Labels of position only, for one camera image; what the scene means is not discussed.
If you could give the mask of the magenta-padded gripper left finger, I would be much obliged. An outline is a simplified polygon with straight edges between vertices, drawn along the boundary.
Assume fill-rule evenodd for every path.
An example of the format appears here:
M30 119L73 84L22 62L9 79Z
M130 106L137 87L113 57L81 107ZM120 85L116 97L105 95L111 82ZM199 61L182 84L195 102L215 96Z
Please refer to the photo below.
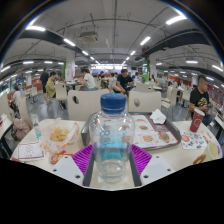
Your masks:
M89 145L77 153L63 155L53 166L51 172L79 186L89 187L92 179L94 156Z

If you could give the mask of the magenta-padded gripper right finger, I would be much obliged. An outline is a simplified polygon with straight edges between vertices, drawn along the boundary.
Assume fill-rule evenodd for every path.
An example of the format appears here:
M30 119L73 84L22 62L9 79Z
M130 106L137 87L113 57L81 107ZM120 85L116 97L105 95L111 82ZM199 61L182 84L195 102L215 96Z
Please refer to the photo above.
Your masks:
M135 187L157 181L174 172L174 169L159 155L151 155L136 145L129 157Z

